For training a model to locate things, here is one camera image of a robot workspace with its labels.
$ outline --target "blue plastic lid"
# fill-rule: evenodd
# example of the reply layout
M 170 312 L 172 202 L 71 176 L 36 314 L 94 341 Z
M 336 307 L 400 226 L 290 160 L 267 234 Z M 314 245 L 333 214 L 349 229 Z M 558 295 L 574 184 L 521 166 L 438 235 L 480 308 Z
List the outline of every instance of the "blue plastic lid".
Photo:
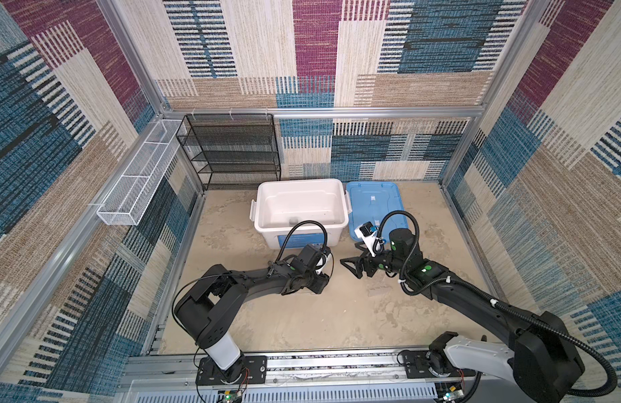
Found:
M 353 240 L 355 228 L 367 221 L 379 225 L 382 219 L 394 210 L 404 210 L 400 190 L 393 182 L 349 182 L 347 192 L 353 211 L 348 214 L 348 231 Z M 382 238 L 388 241 L 389 233 L 396 228 L 409 228 L 407 218 L 396 214 L 389 218 L 382 229 Z

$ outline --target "white plastic bin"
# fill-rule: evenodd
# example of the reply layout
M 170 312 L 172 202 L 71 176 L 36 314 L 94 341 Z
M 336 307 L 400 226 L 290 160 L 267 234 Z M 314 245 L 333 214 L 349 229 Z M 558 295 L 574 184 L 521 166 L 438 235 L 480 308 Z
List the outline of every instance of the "white plastic bin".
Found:
M 321 222 L 329 234 L 327 246 L 335 246 L 348 225 L 347 197 L 337 179 L 264 182 L 259 185 L 257 201 L 252 201 L 250 220 L 271 249 L 280 249 L 292 227 L 304 220 Z M 322 230 L 307 224 L 295 230 L 286 248 L 321 246 L 323 240 Z

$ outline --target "white mesh basket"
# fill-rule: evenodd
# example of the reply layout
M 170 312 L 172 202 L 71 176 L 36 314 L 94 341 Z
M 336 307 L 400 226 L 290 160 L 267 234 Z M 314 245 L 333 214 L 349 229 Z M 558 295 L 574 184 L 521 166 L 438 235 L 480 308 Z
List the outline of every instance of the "white mesh basket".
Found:
M 105 224 L 138 225 L 178 150 L 177 132 L 185 135 L 179 120 L 163 119 L 154 126 L 98 208 Z

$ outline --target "striped fabric wall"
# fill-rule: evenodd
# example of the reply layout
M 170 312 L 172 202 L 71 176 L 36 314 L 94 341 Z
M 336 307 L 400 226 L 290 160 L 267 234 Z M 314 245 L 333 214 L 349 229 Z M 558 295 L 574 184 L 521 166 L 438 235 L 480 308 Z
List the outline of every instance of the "striped fabric wall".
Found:
M 525 3 L 118 2 L 173 109 L 479 104 Z M 282 177 L 438 179 L 459 123 L 281 120 Z
M 195 201 L 175 158 L 139 225 L 99 225 L 2 372 L 0 403 L 113 400 L 127 358 L 141 353 Z
M 94 0 L 0 2 L 0 325 L 152 116 Z M 100 225 L 2 373 L 0 403 L 111 401 L 195 199 L 175 159 L 139 226 Z
M 550 3 L 448 191 L 500 296 L 562 317 L 621 402 L 621 0 Z
M 280 119 L 282 179 L 438 180 L 469 118 Z
M 0 2 L 0 325 L 152 115 L 95 0 Z

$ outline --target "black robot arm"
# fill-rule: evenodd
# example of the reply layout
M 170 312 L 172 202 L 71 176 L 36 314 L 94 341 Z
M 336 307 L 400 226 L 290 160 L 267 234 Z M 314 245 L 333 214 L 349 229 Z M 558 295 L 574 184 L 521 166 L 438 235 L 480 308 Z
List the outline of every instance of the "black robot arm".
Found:
M 324 233 L 322 246 L 306 245 L 298 255 L 280 260 L 290 236 L 304 224 L 320 227 Z M 332 259 L 331 250 L 326 246 L 327 238 L 327 232 L 319 222 L 302 221 L 290 230 L 279 255 L 274 262 L 269 262 L 268 268 L 236 271 L 215 264 L 201 278 L 187 283 L 177 292 L 172 302 L 175 321 L 215 364 L 205 377 L 213 379 L 218 375 L 221 381 L 234 383 L 242 374 L 245 357 L 227 331 L 244 302 L 267 294 L 288 295 L 302 288 L 315 294 L 322 293 L 330 280 L 323 273 L 323 267 Z M 194 285 L 176 303 L 190 284 Z
M 422 294 L 441 302 L 492 332 L 514 352 L 503 367 L 495 366 L 509 373 L 492 375 L 513 380 L 536 402 L 557 403 L 566 393 L 598 397 L 615 389 L 617 375 L 608 361 L 587 344 L 570 336 L 563 321 L 552 313 L 546 311 L 536 315 L 513 307 L 462 280 L 444 265 L 425 259 L 418 245 L 418 236 L 414 237 L 406 228 L 390 232 L 390 250 L 376 246 L 383 244 L 379 234 L 382 234 L 383 223 L 393 214 L 411 218 L 416 234 L 419 234 L 418 223 L 406 212 L 387 214 L 379 228 L 374 228 L 370 222 L 363 224 L 360 232 L 369 238 L 355 244 L 363 253 L 340 260 L 357 278 L 362 278 L 363 273 L 372 277 L 378 270 L 385 271 L 389 277 L 399 275 L 404 293 Z M 447 343 L 455 341 L 456 336 L 456 333 L 446 332 L 430 346 L 429 364 L 437 373 L 450 373 L 454 369 L 450 359 L 453 350 L 448 350 Z M 607 380 L 603 386 L 593 390 L 572 389 L 585 370 L 576 346 L 605 368 Z

